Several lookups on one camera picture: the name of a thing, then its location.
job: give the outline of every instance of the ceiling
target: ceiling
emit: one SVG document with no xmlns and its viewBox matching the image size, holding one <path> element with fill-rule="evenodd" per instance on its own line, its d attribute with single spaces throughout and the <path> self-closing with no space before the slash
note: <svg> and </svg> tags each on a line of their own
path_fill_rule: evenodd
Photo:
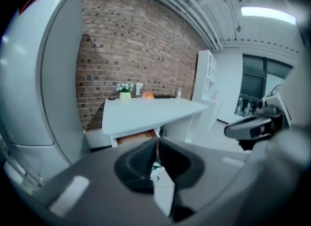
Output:
<svg viewBox="0 0 311 226">
<path fill-rule="evenodd" d="M 243 17 L 242 6 L 263 6 L 293 14 L 287 0 L 160 0 L 179 13 L 211 50 L 226 47 L 270 51 L 301 59 L 297 26 L 271 18 Z"/>
</svg>

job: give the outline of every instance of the ceiling light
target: ceiling light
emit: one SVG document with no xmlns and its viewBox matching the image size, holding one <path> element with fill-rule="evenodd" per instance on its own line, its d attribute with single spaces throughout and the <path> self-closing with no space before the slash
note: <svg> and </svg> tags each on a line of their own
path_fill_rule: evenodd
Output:
<svg viewBox="0 0 311 226">
<path fill-rule="evenodd" d="M 294 16 L 271 8 L 245 6 L 242 7 L 242 14 L 243 16 L 275 18 L 296 25 L 296 18 Z"/>
</svg>

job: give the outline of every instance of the white table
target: white table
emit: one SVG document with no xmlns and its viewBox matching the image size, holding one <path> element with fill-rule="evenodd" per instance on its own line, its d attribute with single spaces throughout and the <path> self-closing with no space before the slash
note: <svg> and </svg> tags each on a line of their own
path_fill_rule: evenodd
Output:
<svg viewBox="0 0 311 226">
<path fill-rule="evenodd" d="M 165 126 L 166 136 L 191 143 L 202 111 L 207 106 L 185 100 L 142 99 L 106 100 L 102 132 L 103 146 L 117 146 L 116 138 Z"/>
</svg>

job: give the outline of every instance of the potted plant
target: potted plant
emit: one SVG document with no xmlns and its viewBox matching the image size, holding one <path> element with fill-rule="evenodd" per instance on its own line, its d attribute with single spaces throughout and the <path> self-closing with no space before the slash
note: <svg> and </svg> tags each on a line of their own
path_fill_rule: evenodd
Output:
<svg viewBox="0 0 311 226">
<path fill-rule="evenodd" d="M 120 93 L 119 98 L 121 100 L 131 99 L 131 91 L 133 91 L 133 87 L 133 84 L 118 84 L 116 91 Z"/>
</svg>

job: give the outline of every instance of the brick wall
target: brick wall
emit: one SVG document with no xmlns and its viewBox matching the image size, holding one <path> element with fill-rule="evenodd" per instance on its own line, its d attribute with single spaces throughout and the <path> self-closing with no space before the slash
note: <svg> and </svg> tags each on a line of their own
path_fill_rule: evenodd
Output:
<svg viewBox="0 0 311 226">
<path fill-rule="evenodd" d="M 191 27 L 155 0 L 81 0 L 85 32 L 76 71 L 84 129 L 101 127 L 104 100 L 118 83 L 190 99 L 204 44 Z"/>
</svg>

